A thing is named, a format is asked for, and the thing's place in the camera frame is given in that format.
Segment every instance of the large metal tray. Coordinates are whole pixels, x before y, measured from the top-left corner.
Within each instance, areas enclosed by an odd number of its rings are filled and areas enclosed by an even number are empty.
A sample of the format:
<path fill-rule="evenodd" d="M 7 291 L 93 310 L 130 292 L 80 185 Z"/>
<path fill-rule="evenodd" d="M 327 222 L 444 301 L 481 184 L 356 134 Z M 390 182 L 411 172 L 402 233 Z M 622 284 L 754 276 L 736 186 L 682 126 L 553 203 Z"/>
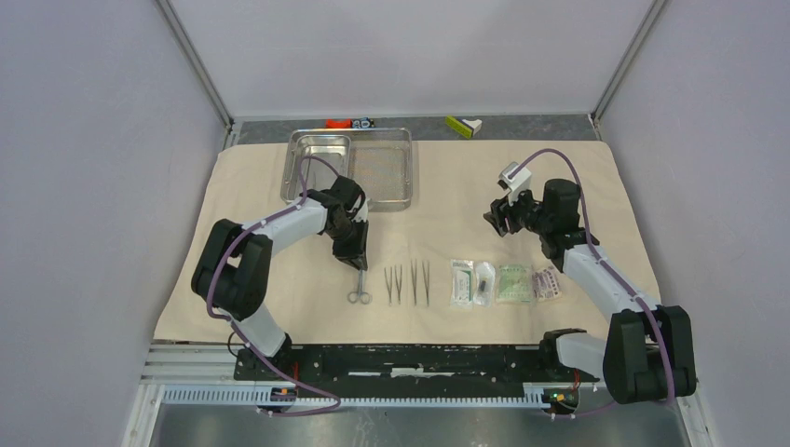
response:
<path fill-rule="evenodd" d="M 348 138 L 349 151 L 340 154 L 324 149 L 310 149 L 311 147 L 324 147 L 321 145 L 301 145 L 305 137 Z M 359 183 L 365 194 L 370 198 L 370 211 L 401 211 L 409 208 L 412 203 L 412 135 L 408 129 L 306 129 L 297 130 L 291 135 L 288 143 L 288 154 L 285 160 L 285 170 L 282 177 L 280 197 L 286 202 L 293 201 L 301 194 L 299 184 L 299 171 L 296 161 L 299 157 L 310 155 L 314 150 L 316 154 L 331 154 L 333 166 L 347 167 L 341 174 L 347 175 Z M 316 169 L 320 163 L 312 163 L 310 169 Z M 307 187 L 325 189 L 332 185 L 334 176 L 328 169 L 321 167 L 330 178 L 321 177 L 311 183 L 313 175 L 307 172 Z"/>

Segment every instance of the orange object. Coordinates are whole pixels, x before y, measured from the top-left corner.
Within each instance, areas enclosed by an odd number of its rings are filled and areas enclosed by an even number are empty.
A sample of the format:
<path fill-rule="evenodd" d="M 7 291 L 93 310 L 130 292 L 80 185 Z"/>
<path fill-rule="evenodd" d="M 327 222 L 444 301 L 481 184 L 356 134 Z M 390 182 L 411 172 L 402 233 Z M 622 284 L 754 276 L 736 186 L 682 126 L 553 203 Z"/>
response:
<path fill-rule="evenodd" d="M 327 129 L 348 129 L 351 127 L 350 119 L 327 119 Z"/>

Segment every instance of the small metal tray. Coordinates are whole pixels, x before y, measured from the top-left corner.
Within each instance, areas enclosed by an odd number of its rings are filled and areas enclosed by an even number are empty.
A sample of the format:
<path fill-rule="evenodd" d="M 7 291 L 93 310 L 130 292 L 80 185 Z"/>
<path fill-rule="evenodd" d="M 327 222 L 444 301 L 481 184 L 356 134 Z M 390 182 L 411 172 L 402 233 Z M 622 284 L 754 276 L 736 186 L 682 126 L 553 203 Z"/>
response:
<path fill-rule="evenodd" d="M 345 152 L 342 144 L 325 144 L 332 138 L 348 139 L 350 146 Z M 370 198 L 370 211 L 401 211 L 412 203 L 412 135 L 408 129 L 306 129 L 297 130 L 288 143 L 288 154 L 282 176 L 280 197 L 293 201 L 302 188 L 299 186 L 299 167 L 296 160 L 301 156 L 321 156 L 333 163 L 342 175 L 359 183 Z M 316 172 L 320 163 L 312 163 L 309 169 Z M 307 171 L 307 188 L 326 189 L 332 186 L 334 176 L 323 165 L 325 176 L 311 182 L 314 173 Z"/>
<path fill-rule="evenodd" d="M 332 165 L 341 175 L 348 176 L 350 152 L 351 139 L 344 135 L 307 134 L 292 138 L 288 144 L 280 196 L 289 197 L 286 201 L 291 201 L 302 194 L 298 160 L 303 156 L 316 156 Z M 305 162 L 305 181 L 307 189 L 328 189 L 334 183 L 334 173 L 323 163 L 308 160 Z"/>

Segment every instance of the gray wall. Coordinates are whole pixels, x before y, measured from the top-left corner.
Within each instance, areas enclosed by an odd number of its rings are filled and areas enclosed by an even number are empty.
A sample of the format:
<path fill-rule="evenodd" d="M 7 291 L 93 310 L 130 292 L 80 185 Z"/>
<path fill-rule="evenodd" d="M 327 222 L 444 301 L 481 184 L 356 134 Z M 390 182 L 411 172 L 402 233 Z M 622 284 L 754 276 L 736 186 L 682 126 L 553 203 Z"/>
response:
<path fill-rule="evenodd" d="M 790 4 L 673 1 L 603 119 L 721 445 L 786 445 Z"/>
<path fill-rule="evenodd" d="M 0 445 L 117 445 L 222 129 L 153 1 L 13 3 Z"/>
<path fill-rule="evenodd" d="M 236 116 L 589 112 L 650 0 L 173 0 Z"/>

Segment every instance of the gray floor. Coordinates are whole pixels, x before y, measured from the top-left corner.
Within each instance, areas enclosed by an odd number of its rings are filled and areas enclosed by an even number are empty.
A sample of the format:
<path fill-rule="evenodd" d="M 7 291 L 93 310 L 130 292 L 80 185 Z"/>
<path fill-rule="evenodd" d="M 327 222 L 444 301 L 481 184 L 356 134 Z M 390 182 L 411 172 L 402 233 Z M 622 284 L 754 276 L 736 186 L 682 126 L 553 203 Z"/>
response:
<path fill-rule="evenodd" d="M 586 407 L 606 403 L 586 390 Z M 676 407 L 654 403 L 614 407 L 575 421 L 538 410 L 376 409 L 303 418 L 269 418 L 249 407 L 165 405 L 152 446 L 688 446 Z"/>
<path fill-rule="evenodd" d="M 598 137 L 586 115 L 495 115 L 463 116 L 480 118 L 483 127 L 475 140 L 592 140 Z M 412 140 L 465 140 L 444 123 L 443 116 L 374 118 L 378 128 L 407 128 Z M 287 142 L 297 129 L 324 128 L 324 120 L 246 121 L 239 131 L 237 144 Z"/>
<path fill-rule="evenodd" d="M 477 140 L 598 140 L 586 115 L 482 116 Z M 374 118 L 378 127 L 406 127 L 419 140 L 461 140 L 443 117 Z M 322 120 L 245 122 L 239 144 L 287 142 L 296 129 L 322 128 Z M 606 392 L 587 391 L 585 407 L 606 403 Z M 552 423 L 535 410 L 358 409 L 294 419 L 269 419 L 234 406 L 163 405 L 154 446 L 285 445 L 486 446 L 579 445 L 585 447 L 684 446 L 688 438 L 676 406 L 653 403 L 616 407 L 579 419 Z"/>

